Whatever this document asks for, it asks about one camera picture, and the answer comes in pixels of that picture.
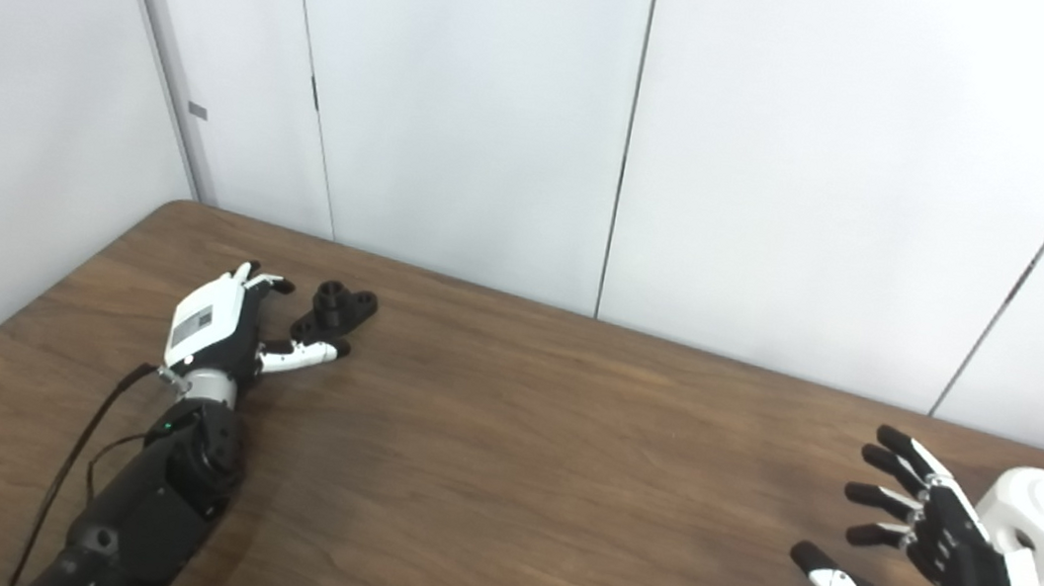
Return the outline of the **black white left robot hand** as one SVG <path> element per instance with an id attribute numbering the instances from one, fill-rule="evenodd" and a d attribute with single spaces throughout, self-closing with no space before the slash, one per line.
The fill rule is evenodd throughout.
<path id="1" fill-rule="evenodd" d="M 159 374 L 186 397 L 233 402 L 263 375 L 334 364 L 351 348 L 347 339 L 263 339 L 260 322 L 268 294 L 293 294 L 280 275 L 245 262 L 205 282 L 179 302 Z"/>

